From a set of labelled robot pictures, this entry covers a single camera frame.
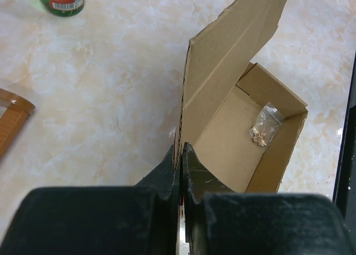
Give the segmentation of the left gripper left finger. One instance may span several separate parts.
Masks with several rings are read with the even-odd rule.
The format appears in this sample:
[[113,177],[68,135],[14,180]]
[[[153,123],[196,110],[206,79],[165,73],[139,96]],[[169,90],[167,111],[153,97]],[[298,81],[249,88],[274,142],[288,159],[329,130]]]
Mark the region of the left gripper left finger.
[[22,200],[2,254],[178,254],[179,171],[170,149],[133,186],[41,187]]

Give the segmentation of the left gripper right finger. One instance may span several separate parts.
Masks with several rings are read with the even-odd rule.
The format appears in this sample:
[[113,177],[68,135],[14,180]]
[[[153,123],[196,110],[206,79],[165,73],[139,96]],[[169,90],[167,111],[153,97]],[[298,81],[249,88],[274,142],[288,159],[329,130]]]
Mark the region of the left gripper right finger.
[[317,194],[237,193],[181,154],[185,239],[191,254],[354,254],[339,210]]

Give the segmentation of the brown cardboard box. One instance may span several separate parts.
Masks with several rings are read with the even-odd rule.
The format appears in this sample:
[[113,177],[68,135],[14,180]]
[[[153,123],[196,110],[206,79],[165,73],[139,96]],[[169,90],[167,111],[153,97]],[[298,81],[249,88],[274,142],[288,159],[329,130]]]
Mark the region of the brown cardboard box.
[[[276,192],[307,117],[306,103],[252,58],[273,37],[287,0],[235,0],[189,41],[174,164],[183,146],[236,192]],[[268,146],[249,130],[267,103],[284,116]]]

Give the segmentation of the small grey scrap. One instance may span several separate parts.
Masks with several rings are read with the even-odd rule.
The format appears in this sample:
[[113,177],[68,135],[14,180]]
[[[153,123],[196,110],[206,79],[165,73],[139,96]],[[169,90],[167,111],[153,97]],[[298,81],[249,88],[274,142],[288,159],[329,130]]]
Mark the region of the small grey scrap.
[[272,103],[267,103],[258,114],[254,126],[249,130],[252,141],[262,147],[268,146],[284,119]]

